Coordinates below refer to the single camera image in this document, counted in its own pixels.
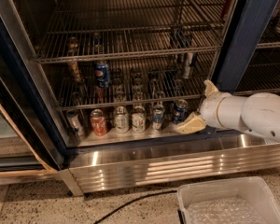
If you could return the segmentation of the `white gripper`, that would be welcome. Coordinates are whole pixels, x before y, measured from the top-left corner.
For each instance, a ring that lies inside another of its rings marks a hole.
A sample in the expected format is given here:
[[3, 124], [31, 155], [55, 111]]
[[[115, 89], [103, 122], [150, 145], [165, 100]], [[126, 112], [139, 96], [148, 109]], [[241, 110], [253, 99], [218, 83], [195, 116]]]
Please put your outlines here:
[[233, 96], [227, 92], [218, 92], [216, 85], [209, 79], [204, 82], [204, 99], [200, 113], [192, 112], [174, 127], [177, 133], [189, 134], [203, 130], [206, 124], [219, 129], [244, 131], [247, 126], [242, 120], [242, 106], [246, 98]]

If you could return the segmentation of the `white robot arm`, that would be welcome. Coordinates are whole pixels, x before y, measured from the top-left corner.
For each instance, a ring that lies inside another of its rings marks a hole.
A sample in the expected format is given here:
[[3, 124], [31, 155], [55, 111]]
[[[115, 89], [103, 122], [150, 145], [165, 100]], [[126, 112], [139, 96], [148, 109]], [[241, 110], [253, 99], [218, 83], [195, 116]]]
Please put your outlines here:
[[205, 99], [200, 110], [177, 124], [177, 133], [196, 133], [209, 126], [234, 129], [280, 143], [280, 96], [268, 92], [249, 97], [234, 96], [219, 91], [208, 79], [204, 84]]

